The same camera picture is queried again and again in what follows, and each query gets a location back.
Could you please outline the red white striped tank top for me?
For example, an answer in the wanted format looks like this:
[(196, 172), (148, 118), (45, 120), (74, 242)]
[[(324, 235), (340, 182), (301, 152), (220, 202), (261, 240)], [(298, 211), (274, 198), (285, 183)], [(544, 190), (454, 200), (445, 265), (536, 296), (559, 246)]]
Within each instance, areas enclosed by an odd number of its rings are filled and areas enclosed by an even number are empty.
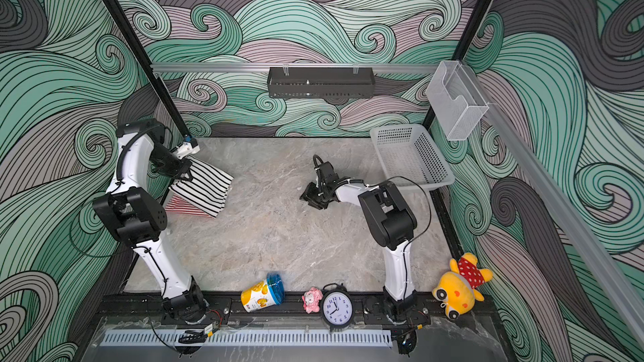
[(209, 215), (202, 209), (197, 208), (193, 204), (189, 203), (187, 200), (177, 195), (171, 196), (165, 202), (164, 209), (166, 210), (167, 213), (172, 213), (172, 214), (199, 216), (199, 217), (206, 217), (206, 218), (211, 217), (211, 215)]

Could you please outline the black white zebra tank top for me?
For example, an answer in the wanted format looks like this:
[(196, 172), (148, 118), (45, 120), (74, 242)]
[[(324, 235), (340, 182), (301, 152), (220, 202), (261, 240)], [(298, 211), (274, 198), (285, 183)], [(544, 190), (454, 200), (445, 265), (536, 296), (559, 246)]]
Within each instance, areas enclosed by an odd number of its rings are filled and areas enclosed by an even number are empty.
[(233, 177), (199, 159), (187, 157), (191, 162), (191, 180), (176, 180), (170, 189), (206, 215), (216, 218), (225, 208)]

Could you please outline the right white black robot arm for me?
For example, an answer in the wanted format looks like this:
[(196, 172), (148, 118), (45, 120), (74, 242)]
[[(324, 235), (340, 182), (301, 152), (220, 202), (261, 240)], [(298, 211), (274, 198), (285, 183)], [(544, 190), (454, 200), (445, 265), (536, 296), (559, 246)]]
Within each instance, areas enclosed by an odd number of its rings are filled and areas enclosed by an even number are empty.
[(309, 183), (300, 199), (315, 209), (333, 202), (361, 208), (369, 232), (382, 248), (385, 261), (383, 311), (401, 322), (415, 305), (416, 290), (411, 277), (411, 244), (417, 219), (396, 184), (385, 180), (366, 184), (361, 179), (340, 177), (333, 165), (313, 156), (316, 181)]

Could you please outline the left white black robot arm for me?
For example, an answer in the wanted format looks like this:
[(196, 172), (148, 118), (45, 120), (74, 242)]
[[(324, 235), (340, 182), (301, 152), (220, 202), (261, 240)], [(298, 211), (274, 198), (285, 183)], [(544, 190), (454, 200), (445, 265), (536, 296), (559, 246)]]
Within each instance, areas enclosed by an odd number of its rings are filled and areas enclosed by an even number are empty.
[(154, 119), (118, 127), (112, 182), (107, 192), (93, 201), (92, 208), (112, 238), (145, 262), (159, 285), (167, 315), (197, 324), (206, 316), (206, 300), (167, 242), (166, 210), (148, 191), (149, 166), (180, 182), (193, 180), (192, 162), (165, 147), (165, 132), (165, 126)]

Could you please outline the grey plastic laundry basket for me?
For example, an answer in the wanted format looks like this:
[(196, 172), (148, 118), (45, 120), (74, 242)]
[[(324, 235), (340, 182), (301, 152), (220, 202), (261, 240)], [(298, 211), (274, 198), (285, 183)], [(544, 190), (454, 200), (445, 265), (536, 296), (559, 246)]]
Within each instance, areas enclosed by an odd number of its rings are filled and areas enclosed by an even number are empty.
[(370, 137), (387, 178), (402, 176), (426, 191), (454, 183), (449, 164), (422, 125), (376, 127)]

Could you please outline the pink plush toy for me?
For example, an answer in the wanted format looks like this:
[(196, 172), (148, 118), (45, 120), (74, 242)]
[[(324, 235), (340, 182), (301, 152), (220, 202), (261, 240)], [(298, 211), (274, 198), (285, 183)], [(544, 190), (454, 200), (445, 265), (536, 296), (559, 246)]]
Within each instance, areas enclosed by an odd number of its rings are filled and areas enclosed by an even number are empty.
[(320, 311), (320, 302), (323, 297), (322, 291), (316, 287), (312, 287), (305, 292), (301, 297), (305, 313), (318, 313)]

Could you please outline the yellow blue snack cup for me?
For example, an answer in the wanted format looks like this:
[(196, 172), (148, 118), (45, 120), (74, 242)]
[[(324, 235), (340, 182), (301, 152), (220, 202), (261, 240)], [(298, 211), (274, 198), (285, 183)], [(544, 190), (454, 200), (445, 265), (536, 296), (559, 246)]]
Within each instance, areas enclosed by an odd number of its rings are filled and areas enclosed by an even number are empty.
[(281, 276), (278, 273), (268, 273), (263, 281), (243, 291), (240, 299), (247, 313), (281, 305), (285, 299)]

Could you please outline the black alarm clock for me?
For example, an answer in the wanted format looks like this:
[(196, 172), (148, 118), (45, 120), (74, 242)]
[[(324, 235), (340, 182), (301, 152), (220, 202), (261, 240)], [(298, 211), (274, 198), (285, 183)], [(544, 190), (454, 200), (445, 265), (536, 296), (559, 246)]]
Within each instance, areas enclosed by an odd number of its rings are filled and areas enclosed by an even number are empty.
[(331, 333), (349, 328), (354, 321), (352, 298), (340, 283), (329, 283), (322, 288), (320, 315)]

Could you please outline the yellow plush toy red shirt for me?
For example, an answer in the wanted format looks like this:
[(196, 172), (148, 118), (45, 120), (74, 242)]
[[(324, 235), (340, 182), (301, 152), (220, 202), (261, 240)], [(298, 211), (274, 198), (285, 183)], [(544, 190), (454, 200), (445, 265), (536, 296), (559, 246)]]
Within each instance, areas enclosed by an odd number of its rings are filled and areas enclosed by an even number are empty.
[(478, 288), (489, 283), (493, 277), (490, 269), (479, 268), (476, 255), (467, 252), (458, 260), (449, 261), (449, 271), (442, 275), (432, 295), (440, 302), (445, 316), (456, 320), (469, 313), (476, 302), (485, 300)]

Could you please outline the aluminium back wall rail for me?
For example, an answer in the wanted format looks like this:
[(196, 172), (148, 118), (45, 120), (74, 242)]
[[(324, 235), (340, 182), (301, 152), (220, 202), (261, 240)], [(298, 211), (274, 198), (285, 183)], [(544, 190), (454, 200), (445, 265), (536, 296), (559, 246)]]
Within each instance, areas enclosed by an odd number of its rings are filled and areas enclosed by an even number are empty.
[(375, 74), (410, 74), (425, 75), (434, 73), (438, 64), (339, 64), (339, 63), (236, 63), (236, 62), (163, 62), (152, 63), (151, 68), (155, 73), (268, 73), (271, 68), (280, 68), (285, 72), (291, 69), (304, 68), (342, 68), (351, 70), (372, 69)]

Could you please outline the aluminium wall rail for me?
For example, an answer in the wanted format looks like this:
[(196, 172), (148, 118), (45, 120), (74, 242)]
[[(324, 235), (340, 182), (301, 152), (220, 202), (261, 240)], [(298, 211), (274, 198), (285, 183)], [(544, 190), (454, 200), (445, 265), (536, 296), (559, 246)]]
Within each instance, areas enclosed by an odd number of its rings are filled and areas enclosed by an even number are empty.
[(236, 63), (236, 62), (163, 62), (152, 63), (151, 68), (155, 73), (268, 73), (271, 68), (280, 68), (285, 72), (291, 69), (304, 68), (342, 68), (351, 70), (372, 69), (375, 74), (410, 74), (425, 75), (434, 73), (438, 64), (339, 64), (339, 63)]
[(577, 209), (534, 154), (528, 114), (501, 75), (464, 68), (469, 94), (484, 108), (492, 143), (513, 169), (491, 189), (496, 226), (520, 224), (523, 241), (501, 249), (510, 278), (558, 361), (643, 359), (643, 301), (592, 238)]

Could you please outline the black metal wall shelf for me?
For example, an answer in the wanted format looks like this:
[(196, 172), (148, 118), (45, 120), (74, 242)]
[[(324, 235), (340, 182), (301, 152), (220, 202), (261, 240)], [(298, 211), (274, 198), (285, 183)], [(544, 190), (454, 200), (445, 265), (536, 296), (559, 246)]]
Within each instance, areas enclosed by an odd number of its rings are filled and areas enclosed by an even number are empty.
[(273, 67), (268, 72), (268, 93), (278, 99), (344, 100), (374, 95), (372, 68)]

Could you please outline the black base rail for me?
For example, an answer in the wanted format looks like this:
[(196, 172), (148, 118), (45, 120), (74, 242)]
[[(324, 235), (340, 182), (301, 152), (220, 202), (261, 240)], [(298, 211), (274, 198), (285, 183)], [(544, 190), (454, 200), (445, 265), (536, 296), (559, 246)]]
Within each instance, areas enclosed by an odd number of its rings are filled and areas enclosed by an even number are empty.
[[(394, 327), (401, 325), (430, 324), (432, 318), (445, 318), (441, 302), (431, 293), (421, 292), (416, 296), (416, 302), (400, 318), (389, 318), (386, 315), (385, 296), (376, 292), (350, 292), (349, 298), (353, 305), (353, 322), (366, 325), (381, 325)], [(306, 318), (320, 318), (320, 313), (306, 313), (301, 294), (287, 292), (283, 303), (269, 306), (256, 312), (248, 313), (242, 305), (241, 295), (233, 292), (204, 292), (206, 309), (196, 312), (187, 321), (175, 314), (164, 310), (163, 301), (155, 293), (122, 293), (105, 296), (100, 303), (98, 313), (104, 316), (122, 318), (151, 317), (155, 322), (165, 325), (202, 325), (221, 323), (231, 327), (242, 326), (246, 323), (263, 321), (270, 318), (293, 318), (303, 321)]]

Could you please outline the clear plastic wall bin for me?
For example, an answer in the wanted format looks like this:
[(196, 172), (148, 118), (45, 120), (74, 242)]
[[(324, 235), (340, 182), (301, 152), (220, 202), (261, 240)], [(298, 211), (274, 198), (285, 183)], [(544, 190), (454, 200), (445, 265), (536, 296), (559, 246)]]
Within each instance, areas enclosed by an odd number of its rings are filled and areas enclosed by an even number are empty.
[(441, 61), (425, 93), (451, 142), (467, 140), (489, 109), (476, 73), (458, 60)]

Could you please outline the aluminium right wall rail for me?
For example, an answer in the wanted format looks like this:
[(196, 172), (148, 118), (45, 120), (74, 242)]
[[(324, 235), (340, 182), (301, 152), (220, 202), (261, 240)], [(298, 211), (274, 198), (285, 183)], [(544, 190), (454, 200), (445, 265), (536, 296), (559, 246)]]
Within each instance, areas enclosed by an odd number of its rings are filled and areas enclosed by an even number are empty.
[(643, 301), (592, 238), (577, 209), (534, 154), (528, 114), (501, 75), (464, 68), (469, 94), (484, 108), (492, 143), (513, 169), (491, 189), (496, 226), (520, 224), (523, 241), (501, 249), (510, 278), (558, 361), (643, 359)]

